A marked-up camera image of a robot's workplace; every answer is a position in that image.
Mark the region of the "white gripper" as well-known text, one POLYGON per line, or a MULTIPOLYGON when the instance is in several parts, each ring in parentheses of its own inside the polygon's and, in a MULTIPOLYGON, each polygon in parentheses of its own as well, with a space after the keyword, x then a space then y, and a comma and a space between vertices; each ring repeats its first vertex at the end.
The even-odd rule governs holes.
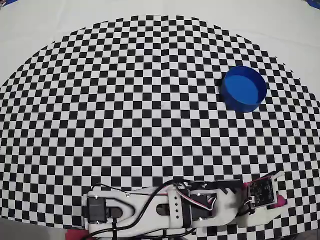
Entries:
MULTIPOLYGON (((276 182, 285 175, 283 170, 274 170, 267 174, 267 179, 276 182)), ((245 206, 250 203, 248 186, 240 179, 215 180, 217 199, 214 204, 215 221, 233 221, 245 206)), ((266 206, 258 207, 255 212, 238 217, 239 228, 249 228, 266 225, 279 215, 287 212, 288 204, 267 209, 266 206)))

